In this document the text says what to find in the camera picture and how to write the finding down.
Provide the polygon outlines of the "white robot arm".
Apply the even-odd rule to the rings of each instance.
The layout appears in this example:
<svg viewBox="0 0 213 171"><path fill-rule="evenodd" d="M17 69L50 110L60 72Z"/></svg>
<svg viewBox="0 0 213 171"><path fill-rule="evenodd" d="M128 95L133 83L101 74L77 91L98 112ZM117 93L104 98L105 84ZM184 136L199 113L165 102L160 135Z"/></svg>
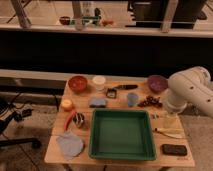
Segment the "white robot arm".
<svg viewBox="0 0 213 171"><path fill-rule="evenodd" d="M213 118L213 90L209 88L211 75L204 67L193 67L172 74L162 98L169 114L181 113L191 103Z"/></svg>

